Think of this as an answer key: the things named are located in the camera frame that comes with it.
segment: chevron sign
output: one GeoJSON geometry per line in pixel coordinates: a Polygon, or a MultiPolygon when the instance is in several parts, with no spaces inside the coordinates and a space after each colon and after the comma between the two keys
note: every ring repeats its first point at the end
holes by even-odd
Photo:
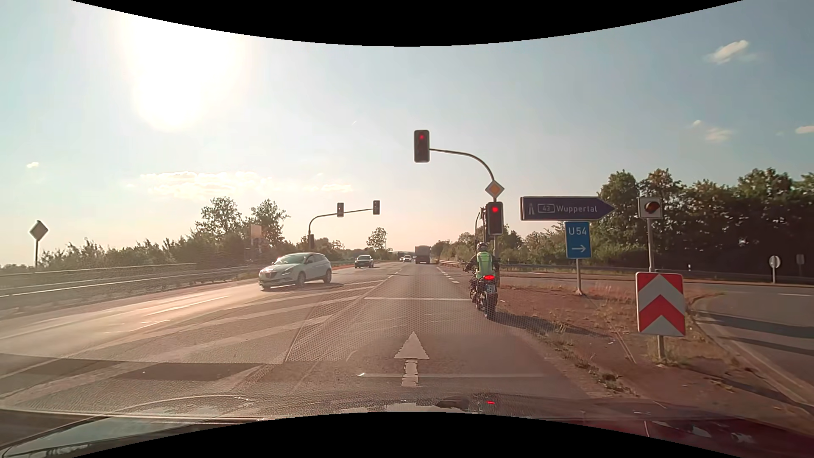
{"type": "Polygon", "coordinates": [[[686,335],[684,278],[679,274],[636,273],[639,332],[657,336],[686,335]]]}

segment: motorcyclist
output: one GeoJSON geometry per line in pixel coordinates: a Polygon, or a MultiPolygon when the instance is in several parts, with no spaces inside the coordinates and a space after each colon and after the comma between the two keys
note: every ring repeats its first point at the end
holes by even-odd
{"type": "Polygon", "coordinates": [[[475,288],[478,285],[478,282],[485,276],[485,275],[495,275],[494,269],[494,259],[492,258],[492,254],[488,251],[489,245],[486,242],[480,242],[478,244],[478,250],[475,255],[472,256],[472,259],[466,264],[465,269],[467,271],[471,270],[472,267],[477,266],[477,270],[474,271],[474,275],[472,278],[469,279],[469,290],[475,291],[475,288]]]}

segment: white hatchback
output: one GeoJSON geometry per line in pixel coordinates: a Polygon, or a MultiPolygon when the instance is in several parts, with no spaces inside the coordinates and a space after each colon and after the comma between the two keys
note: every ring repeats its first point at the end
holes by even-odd
{"type": "Polygon", "coordinates": [[[321,253],[292,253],[278,258],[257,276],[257,283],[267,291],[272,286],[322,280],[330,283],[330,261],[321,253]]]}

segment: road shoulder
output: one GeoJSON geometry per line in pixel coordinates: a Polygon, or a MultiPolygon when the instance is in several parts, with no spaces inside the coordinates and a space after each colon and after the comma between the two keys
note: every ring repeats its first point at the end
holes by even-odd
{"type": "MultiPolygon", "coordinates": [[[[688,288],[688,302],[705,297],[688,288]]],[[[502,286],[498,319],[525,328],[549,345],[562,362],[579,369],[563,372],[581,384],[602,385],[622,396],[696,407],[751,418],[814,434],[810,406],[775,389],[756,371],[714,343],[688,317],[688,334],[667,338],[667,359],[655,356],[655,337],[637,332],[635,299],[625,290],[502,286]]]]}

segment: white arrow road marking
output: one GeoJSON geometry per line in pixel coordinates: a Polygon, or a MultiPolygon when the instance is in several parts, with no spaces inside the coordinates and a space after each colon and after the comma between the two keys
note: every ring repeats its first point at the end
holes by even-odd
{"type": "Polygon", "coordinates": [[[430,357],[427,356],[427,352],[421,346],[415,331],[407,337],[405,344],[394,358],[405,359],[405,374],[401,378],[401,386],[418,388],[418,360],[429,359],[430,357]]]}

